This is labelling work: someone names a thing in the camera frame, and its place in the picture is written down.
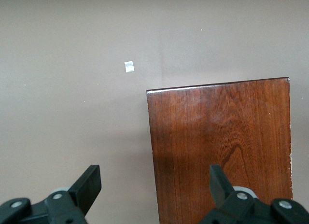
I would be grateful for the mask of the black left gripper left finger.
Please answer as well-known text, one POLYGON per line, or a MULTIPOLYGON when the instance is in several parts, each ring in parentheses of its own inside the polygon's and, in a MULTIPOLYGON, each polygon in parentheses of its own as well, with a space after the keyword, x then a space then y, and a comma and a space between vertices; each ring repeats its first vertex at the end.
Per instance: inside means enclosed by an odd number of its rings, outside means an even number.
POLYGON ((18 197, 0 205, 2 224, 86 224, 86 214, 101 191, 100 167, 90 165, 67 191, 32 204, 18 197))

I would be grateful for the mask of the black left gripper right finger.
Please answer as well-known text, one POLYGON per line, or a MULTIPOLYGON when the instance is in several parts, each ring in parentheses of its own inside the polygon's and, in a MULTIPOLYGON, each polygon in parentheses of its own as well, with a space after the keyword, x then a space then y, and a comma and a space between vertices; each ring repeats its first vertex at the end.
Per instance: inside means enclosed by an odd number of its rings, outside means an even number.
POLYGON ((221 166, 210 165, 210 192, 215 208, 201 224, 307 224, 309 212, 298 202, 276 198, 267 205, 252 190, 235 189, 221 166))

